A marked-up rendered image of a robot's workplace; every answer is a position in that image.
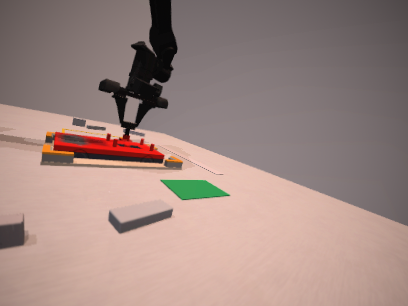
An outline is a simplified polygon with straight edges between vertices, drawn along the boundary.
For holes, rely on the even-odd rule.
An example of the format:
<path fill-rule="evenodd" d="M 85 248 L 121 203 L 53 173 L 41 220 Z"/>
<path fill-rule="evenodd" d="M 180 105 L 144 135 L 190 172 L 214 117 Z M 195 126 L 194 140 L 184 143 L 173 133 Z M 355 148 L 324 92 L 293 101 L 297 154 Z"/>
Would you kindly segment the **beige and black wheel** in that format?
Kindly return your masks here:
<path fill-rule="evenodd" d="M 123 121 L 121 124 L 121 127 L 130 129 L 130 130 L 135 130 L 136 123 L 129 122 L 129 121 Z"/>

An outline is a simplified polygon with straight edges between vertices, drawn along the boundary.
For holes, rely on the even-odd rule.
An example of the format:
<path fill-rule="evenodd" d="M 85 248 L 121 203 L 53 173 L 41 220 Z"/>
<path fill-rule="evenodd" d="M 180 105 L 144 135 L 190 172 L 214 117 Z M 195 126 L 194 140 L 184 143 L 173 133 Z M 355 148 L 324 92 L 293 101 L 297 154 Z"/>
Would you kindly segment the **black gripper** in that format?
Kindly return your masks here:
<path fill-rule="evenodd" d="M 141 80 L 144 80 L 145 82 L 147 82 L 147 79 L 153 80 L 152 73 L 149 70 L 147 71 L 143 68 L 138 68 L 138 67 L 133 66 L 131 68 L 131 72 L 129 73 L 129 76 L 130 76 L 129 79 L 132 77 L 134 73 L 139 75 L 138 78 Z M 99 84 L 100 91 L 107 92 L 107 93 L 112 93 L 112 92 L 114 93 L 114 95 L 111 97 L 115 98 L 115 102 L 118 107 L 117 111 L 119 115 L 120 124 L 123 123 L 123 119 L 124 119 L 125 105 L 128 99 L 126 96 L 130 96 L 138 100 L 140 99 L 143 100 L 142 103 L 139 103 L 135 127 L 139 125 L 139 123 L 141 122 L 145 114 L 151 108 L 155 108 L 155 107 L 165 108 L 165 109 L 168 108 L 168 100 L 164 98 L 153 96 L 153 99 L 149 99 L 147 96 L 144 97 L 143 95 L 142 96 L 138 95 L 138 93 L 136 93 L 135 91 L 127 90 L 126 88 L 120 87 L 120 85 L 121 85 L 120 83 L 109 80 L 108 78 L 101 81 Z"/>

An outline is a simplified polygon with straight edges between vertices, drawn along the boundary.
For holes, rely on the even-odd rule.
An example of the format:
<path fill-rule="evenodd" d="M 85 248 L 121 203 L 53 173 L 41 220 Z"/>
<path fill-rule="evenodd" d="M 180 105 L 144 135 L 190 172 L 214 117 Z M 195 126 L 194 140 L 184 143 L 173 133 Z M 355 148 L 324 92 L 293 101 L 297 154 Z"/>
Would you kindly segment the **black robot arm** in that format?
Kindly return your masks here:
<path fill-rule="evenodd" d="M 152 50 L 147 48 L 148 46 L 144 41 L 131 44 L 131 47 L 136 50 L 132 67 L 149 70 L 156 81 L 165 83 L 171 77 L 171 71 L 174 69 L 171 62 L 177 53 L 176 38 L 172 31 L 171 0 L 150 0 L 149 4 L 152 16 L 149 41 L 157 56 L 155 57 Z M 138 78 L 139 75 L 135 74 L 129 79 L 127 90 L 133 90 L 141 96 L 147 96 L 149 99 L 153 99 L 153 96 L 161 96 L 163 86 L 157 83 L 152 85 L 150 79 L 145 82 Z"/>

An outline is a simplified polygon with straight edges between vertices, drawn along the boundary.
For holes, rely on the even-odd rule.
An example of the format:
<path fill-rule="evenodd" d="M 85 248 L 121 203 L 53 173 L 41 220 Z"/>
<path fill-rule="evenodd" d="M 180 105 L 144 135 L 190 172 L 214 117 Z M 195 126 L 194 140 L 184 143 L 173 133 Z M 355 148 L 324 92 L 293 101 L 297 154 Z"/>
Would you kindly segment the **green flat square mat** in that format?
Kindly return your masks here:
<path fill-rule="evenodd" d="M 206 180 L 160 180 L 181 200 L 231 196 Z"/>

